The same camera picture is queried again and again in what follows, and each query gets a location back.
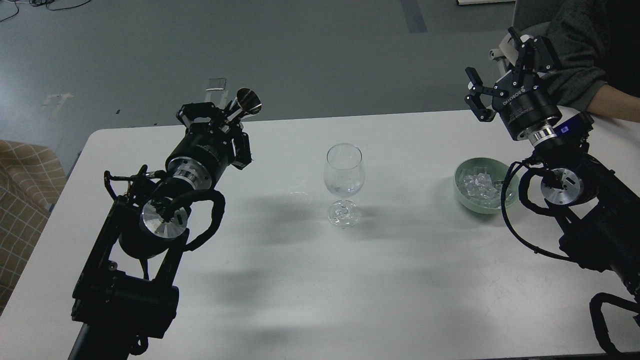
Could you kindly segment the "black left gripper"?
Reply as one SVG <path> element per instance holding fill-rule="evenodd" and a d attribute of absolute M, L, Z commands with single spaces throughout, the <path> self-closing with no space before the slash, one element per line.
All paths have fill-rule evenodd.
<path fill-rule="evenodd" d="M 224 112 L 212 102 L 184 104 L 175 117 L 185 136 L 165 163 L 167 174 L 196 191 L 214 189 L 228 166 L 244 170 L 253 161 L 246 132 L 227 134 Z"/>

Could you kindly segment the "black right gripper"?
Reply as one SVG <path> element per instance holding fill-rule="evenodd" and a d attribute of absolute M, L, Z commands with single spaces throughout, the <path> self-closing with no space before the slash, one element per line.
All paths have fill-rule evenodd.
<path fill-rule="evenodd" d="M 562 112 L 551 101 L 538 76 L 557 71 L 562 64 L 550 39 L 542 35 L 522 39 L 514 27 L 507 31 L 518 50 L 513 69 L 489 88 L 483 84 L 475 68 L 466 67 L 470 88 L 464 100 L 478 121 L 491 122 L 497 112 L 510 138 L 523 141 L 527 137 L 527 129 L 541 126 L 544 122 L 553 126 L 562 118 Z M 483 104 L 482 95 L 493 98 L 493 109 Z"/>

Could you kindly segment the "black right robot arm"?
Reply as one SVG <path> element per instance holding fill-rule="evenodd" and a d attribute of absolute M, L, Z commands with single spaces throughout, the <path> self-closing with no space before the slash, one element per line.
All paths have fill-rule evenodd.
<path fill-rule="evenodd" d="M 639 321 L 639 197 L 614 170 L 589 153 L 588 137 L 594 119 L 578 112 L 562 121 L 562 112 L 551 101 L 542 75 L 557 71 L 560 60 L 548 38 L 519 34 L 508 29 L 507 45 L 514 47 L 506 57 L 503 75 L 485 86 L 473 67 L 465 69 L 470 80 L 465 102 L 480 122 L 499 116 L 514 141 L 529 141 L 532 155 L 513 162 L 505 174 L 505 185 L 522 167 L 519 202 L 535 214 L 554 218 L 562 230 L 558 248 L 562 254 L 535 246 L 514 229 L 506 212 L 506 189 L 500 195 L 503 221 L 514 237 L 536 254 L 578 264 L 590 271 L 613 271 L 626 291 L 627 300 L 598 292 L 589 302 L 596 341 L 612 359 L 633 356 L 617 349 L 602 312 L 612 305 L 633 312 Z"/>

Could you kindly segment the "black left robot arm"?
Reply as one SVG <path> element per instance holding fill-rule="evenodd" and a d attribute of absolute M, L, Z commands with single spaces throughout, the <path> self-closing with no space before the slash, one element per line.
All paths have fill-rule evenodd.
<path fill-rule="evenodd" d="M 223 108 L 185 104 L 176 114 L 185 134 L 163 170 L 103 173 L 113 203 L 72 293 L 71 318 L 82 328 L 69 359 L 126 360 L 164 337 L 178 312 L 183 253 L 219 230 L 226 198 L 215 186 L 228 166 L 251 163 L 242 120 L 261 109 L 247 88 Z"/>

